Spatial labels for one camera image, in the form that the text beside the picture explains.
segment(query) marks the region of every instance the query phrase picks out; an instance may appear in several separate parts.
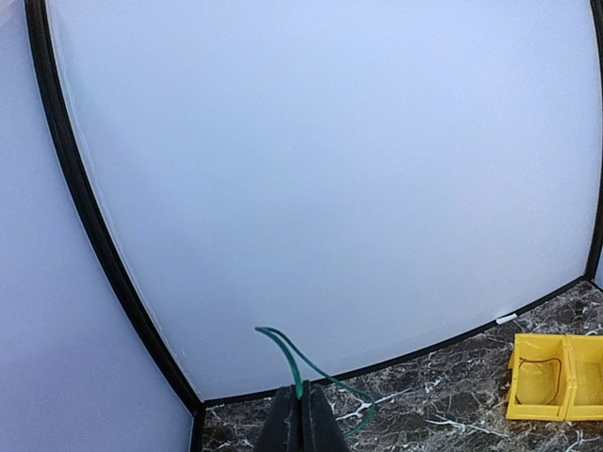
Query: green cable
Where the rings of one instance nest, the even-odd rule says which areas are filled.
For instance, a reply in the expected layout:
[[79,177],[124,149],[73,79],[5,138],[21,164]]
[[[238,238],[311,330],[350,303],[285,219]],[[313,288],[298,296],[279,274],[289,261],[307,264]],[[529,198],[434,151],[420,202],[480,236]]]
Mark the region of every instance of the green cable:
[[303,396],[303,383],[302,377],[300,376],[300,369],[298,367],[298,364],[295,362],[295,358],[293,358],[293,355],[286,347],[286,345],[283,344],[283,341],[281,341],[281,339],[279,339],[278,336],[276,336],[272,331],[267,328],[260,327],[255,327],[255,330],[261,332],[262,334],[265,334],[267,337],[272,339],[276,343],[276,345],[279,346],[281,351],[285,354],[286,360],[289,363],[289,367],[291,367],[291,372],[293,373],[293,380],[295,381],[295,393],[298,397],[298,400],[301,400]]
[[295,366],[295,370],[293,371],[293,378],[296,379],[295,380],[296,381],[296,390],[297,390],[297,384],[298,384],[297,379],[300,377],[300,372],[299,372],[299,369],[298,369],[297,365],[295,364],[295,360],[291,356],[291,353],[289,352],[289,350],[286,349],[285,345],[280,340],[277,341],[277,339],[279,337],[282,338],[293,349],[293,351],[295,351],[295,353],[297,353],[297,355],[303,359],[303,361],[306,364],[308,364],[312,369],[314,369],[316,372],[318,372],[322,377],[324,377],[331,383],[334,383],[335,385],[345,389],[346,391],[349,391],[353,394],[356,394],[357,396],[360,396],[360,397],[368,400],[368,402],[370,403],[370,408],[368,409],[367,416],[365,416],[365,418],[358,425],[358,427],[356,427],[353,430],[346,433],[344,435],[345,437],[349,437],[367,426],[367,424],[370,422],[370,419],[373,417],[373,414],[375,413],[375,398],[372,395],[364,393],[357,389],[354,389],[354,388],[348,386],[346,383],[343,383],[343,382],[339,381],[338,379],[331,377],[326,372],[322,371],[317,365],[312,363],[297,347],[295,347],[295,344],[293,344],[293,342],[291,342],[291,340],[288,337],[286,337],[286,335],[283,332],[280,332],[277,329],[270,328],[270,327],[256,327],[255,330],[264,333],[266,336],[268,336],[270,339],[272,339],[274,342],[276,342],[277,345],[281,348],[281,350],[285,353],[288,361],[289,361],[289,357],[291,358],[293,364],[291,364],[291,361],[289,361],[289,365],[291,365],[292,370],[294,369],[294,366]]

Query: yellow storage box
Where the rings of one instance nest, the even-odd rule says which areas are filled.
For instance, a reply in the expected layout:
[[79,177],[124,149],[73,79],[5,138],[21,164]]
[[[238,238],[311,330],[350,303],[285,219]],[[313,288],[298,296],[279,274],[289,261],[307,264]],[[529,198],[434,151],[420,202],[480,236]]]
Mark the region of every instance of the yellow storage box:
[[507,419],[603,420],[603,337],[517,334]]

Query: black border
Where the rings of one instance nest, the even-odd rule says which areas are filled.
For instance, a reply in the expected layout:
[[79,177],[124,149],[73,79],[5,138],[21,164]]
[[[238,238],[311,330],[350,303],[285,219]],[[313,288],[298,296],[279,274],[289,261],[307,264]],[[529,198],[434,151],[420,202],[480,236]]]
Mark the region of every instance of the black border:
[[190,452],[202,452],[204,449],[205,410],[196,414],[192,420],[190,434]]
[[[65,105],[64,97],[60,87],[55,61],[52,39],[48,24],[45,0],[24,0],[27,17],[27,27],[31,51],[36,69],[36,76],[40,88],[40,94],[48,121],[48,126],[57,150],[58,160],[62,167],[67,185],[73,197],[73,203],[84,225],[90,243],[98,257],[105,274],[113,287],[113,290],[125,310],[132,326],[139,335],[140,340],[153,357],[155,363],[170,384],[171,388],[180,397],[184,405],[193,415],[193,426],[191,433],[190,451],[199,452],[203,447],[203,431],[205,409],[221,404],[237,403],[246,400],[254,400],[266,396],[273,396],[276,390],[263,391],[247,395],[238,395],[212,399],[202,402],[188,383],[178,364],[170,354],[161,336],[146,312],[137,292],[132,284],[122,260],[109,235],[105,221],[98,207],[90,182],[85,172],[80,153],[73,134],[73,128],[69,120],[69,114]],[[591,8],[595,22],[595,33],[599,55],[599,66],[601,70],[601,83],[603,92],[603,4],[601,0],[591,0]],[[603,248],[603,165],[601,171],[601,183],[599,186],[599,197],[595,216],[595,227],[593,240],[589,252],[584,276],[569,282],[554,292],[535,300],[514,312],[521,315],[536,306],[557,297],[562,292],[570,289],[581,281],[592,282],[598,267],[601,249]],[[337,377],[339,379],[351,379],[362,376],[369,372],[384,369],[398,363],[404,363],[413,358],[436,351],[442,347],[456,344],[464,339],[480,332],[493,328],[496,321],[489,322],[471,331],[450,338],[433,346],[402,355],[392,360],[373,364],[361,369],[347,372]],[[326,384],[328,381],[320,380],[319,383]]]
[[45,2],[25,0],[25,15],[44,112],[58,161],[90,243],[123,310],[161,373],[187,409],[194,416],[202,414],[204,403],[195,394],[144,309],[94,198],[60,87]]
[[[577,285],[578,283],[581,283],[583,281],[586,281],[585,278],[583,276],[580,276],[579,278],[574,279],[572,282],[569,282],[566,285],[563,285],[562,287],[560,287],[559,289],[554,290],[550,294],[547,294],[544,297],[541,297],[541,298],[533,301],[532,303],[527,304],[526,306],[519,308],[516,311],[513,311],[512,313],[510,313],[510,315],[525,314],[527,311],[530,311],[530,310],[534,309],[535,307],[540,306],[541,304],[546,303],[547,301],[549,301],[551,299],[554,299],[555,297],[559,296],[563,292],[571,289],[572,287],[574,287],[575,285]],[[447,339],[446,341],[438,342],[437,344],[434,344],[432,346],[425,347],[420,350],[398,356],[397,358],[392,358],[391,360],[368,365],[367,367],[362,367],[360,369],[352,370],[350,372],[345,372],[343,374],[339,374],[339,375],[335,376],[335,378],[340,379],[340,380],[353,379],[355,377],[361,377],[365,374],[385,369],[386,367],[390,367],[392,365],[406,363],[407,361],[411,361],[414,358],[418,358],[419,356],[427,355],[429,353],[432,353],[433,351],[437,351],[440,348],[449,347],[454,344],[457,344],[457,343],[463,341],[464,339],[468,339],[469,337],[475,336],[476,334],[480,334],[481,332],[490,330],[491,328],[495,327],[496,325],[497,325],[497,322],[495,320],[493,320],[491,322],[486,323],[485,325],[481,325],[480,327],[474,328],[473,330],[464,332],[462,334],[459,334],[458,336],[451,337],[451,338]],[[318,384],[323,384],[323,385],[331,384],[327,379],[319,379],[315,382]],[[277,391],[276,389],[272,389],[269,391],[262,391],[260,393],[235,395],[232,397],[224,397],[224,398],[214,398],[211,400],[206,400],[205,405],[207,406],[207,408],[211,408],[211,407],[215,407],[218,405],[227,405],[230,403],[247,402],[247,401],[256,400],[259,398],[272,397],[276,394],[276,391]]]
[[[603,92],[603,4],[601,0],[591,0],[591,10],[595,23],[596,44],[599,57],[599,70],[601,72],[601,91]],[[599,184],[599,198],[596,207],[595,230],[593,231],[593,242],[586,262],[584,276],[589,281],[595,280],[596,270],[601,258],[603,247],[603,163],[601,169],[601,182]]]

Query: marble floor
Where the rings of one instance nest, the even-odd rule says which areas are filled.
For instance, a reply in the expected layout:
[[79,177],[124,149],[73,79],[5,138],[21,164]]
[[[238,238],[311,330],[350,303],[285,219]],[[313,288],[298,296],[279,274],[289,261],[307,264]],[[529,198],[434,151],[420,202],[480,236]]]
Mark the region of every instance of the marble floor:
[[[505,419],[507,363],[518,332],[603,334],[603,293],[581,282],[516,320],[348,384],[375,395],[377,410],[349,438],[355,452],[599,452],[603,422],[524,422]],[[366,414],[358,399],[325,388],[342,429]],[[252,451],[270,400],[208,411],[204,450]]]

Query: white panel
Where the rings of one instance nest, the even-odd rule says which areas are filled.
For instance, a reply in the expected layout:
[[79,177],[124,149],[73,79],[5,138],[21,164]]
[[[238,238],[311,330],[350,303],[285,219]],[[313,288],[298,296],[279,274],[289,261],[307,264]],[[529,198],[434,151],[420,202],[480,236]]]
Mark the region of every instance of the white panel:
[[23,2],[0,18],[0,450],[188,451],[191,417],[129,324],[73,207]]
[[94,189],[203,397],[290,382],[256,325],[338,373],[583,273],[588,0],[52,5]]

